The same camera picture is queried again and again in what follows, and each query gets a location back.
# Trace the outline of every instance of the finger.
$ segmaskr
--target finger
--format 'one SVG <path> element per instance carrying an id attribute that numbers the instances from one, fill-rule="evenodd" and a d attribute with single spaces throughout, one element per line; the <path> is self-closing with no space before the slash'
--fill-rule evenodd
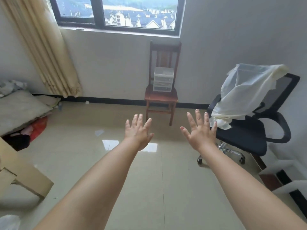
<path id="1" fill-rule="evenodd" d="M 150 133 L 148 136 L 148 142 L 150 142 L 153 137 L 154 137 L 154 133 Z"/>
<path id="2" fill-rule="evenodd" d="M 138 121 L 138 115 L 135 114 L 135 115 L 133 116 L 133 120 L 132 120 L 131 126 L 132 126 L 132 127 L 135 127 L 136 124 L 137 124 L 137 121 Z"/>
<path id="3" fill-rule="evenodd" d="M 150 128 L 150 126 L 151 126 L 151 121 L 152 121 L 152 119 L 149 118 L 149 119 L 147 120 L 147 122 L 144 124 L 144 128 L 145 128 L 146 130 L 148 130 L 148 129 Z"/>
<path id="4" fill-rule="evenodd" d="M 188 116 L 188 120 L 189 120 L 189 123 L 190 123 L 192 131 L 196 130 L 197 129 L 197 125 L 196 125 L 196 123 L 195 123 L 195 121 L 193 119 L 193 116 L 191 115 L 190 112 L 187 113 L 187 116 Z"/>
<path id="5" fill-rule="evenodd" d="M 126 121 L 126 129 L 130 127 L 129 119 Z"/>
<path id="6" fill-rule="evenodd" d="M 138 116 L 138 123 L 136 125 L 137 127 L 143 127 L 143 114 L 140 114 Z"/>
<path id="7" fill-rule="evenodd" d="M 189 140 L 191 136 L 189 131 L 185 127 L 180 127 L 180 130 L 182 134 L 186 137 L 186 139 Z"/>
<path id="8" fill-rule="evenodd" d="M 216 135 L 216 130 L 217 130 L 217 121 L 214 121 L 214 125 L 213 127 L 211 128 L 211 131 L 214 135 Z"/>
<path id="9" fill-rule="evenodd" d="M 205 117 L 204 125 L 205 125 L 206 127 L 210 127 L 208 112 L 205 112 L 204 117 Z"/>
<path id="10" fill-rule="evenodd" d="M 196 122 L 198 126 L 202 126 L 204 124 L 203 119 L 201 117 L 201 113 L 199 112 L 199 109 L 195 110 L 195 115 L 196 115 Z"/>

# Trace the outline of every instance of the window pane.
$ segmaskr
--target window pane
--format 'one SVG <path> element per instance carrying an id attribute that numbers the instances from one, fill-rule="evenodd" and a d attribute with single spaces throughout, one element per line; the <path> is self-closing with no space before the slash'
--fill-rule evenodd
<path id="1" fill-rule="evenodd" d="M 62 17 L 93 17 L 91 0 L 56 0 Z"/>
<path id="2" fill-rule="evenodd" d="M 178 0 L 102 0 L 106 25 L 175 29 Z"/>

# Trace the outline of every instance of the tile floor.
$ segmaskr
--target tile floor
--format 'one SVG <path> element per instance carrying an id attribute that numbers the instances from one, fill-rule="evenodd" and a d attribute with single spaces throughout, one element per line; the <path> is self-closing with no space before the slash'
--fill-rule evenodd
<path id="1" fill-rule="evenodd" d="M 106 226 L 107 230 L 244 229 L 212 171 L 196 163 L 198 153 L 181 135 L 186 112 L 150 114 L 155 137 L 139 152 Z M 18 185 L 0 200 L 0 216 L 21 216 L 21 230 L 30 230 L 78 179 L 123 139 L 127 118 L 145 113 L 142 106 L 64 102 L 49 117 L 45 131 L 20 151 L 55 184 L 44 201 Z M 104 130 L 100 136 L 95 131 Z M 243 166 L 257 179 L 259 168 L 250 155 Z M 280 197 L 302 216 L 289 195 Z"/>

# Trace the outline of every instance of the white storage drawers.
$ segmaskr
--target white storage drawers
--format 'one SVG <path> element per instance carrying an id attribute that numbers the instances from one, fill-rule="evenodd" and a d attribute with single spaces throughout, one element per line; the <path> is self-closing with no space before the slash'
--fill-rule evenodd
<path id="1" fill-rule="evenodd" d="M 154 71 L 153 91 L 171 92 L 174 79 L 173 68 L 156 67 Z"/>

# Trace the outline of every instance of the red plastic bag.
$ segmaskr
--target red plastic bag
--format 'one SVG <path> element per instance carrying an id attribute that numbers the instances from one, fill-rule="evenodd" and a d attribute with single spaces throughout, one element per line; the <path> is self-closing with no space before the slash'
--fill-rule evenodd
<path id="1" fill-rule="evenodd" d="M 30 135 L 30 142 L 36 139 L 46 128 L 48 117 L 45 116 L 41 119 L 34 121 L 31 126 L 33 127 L 33 131 Z"/>

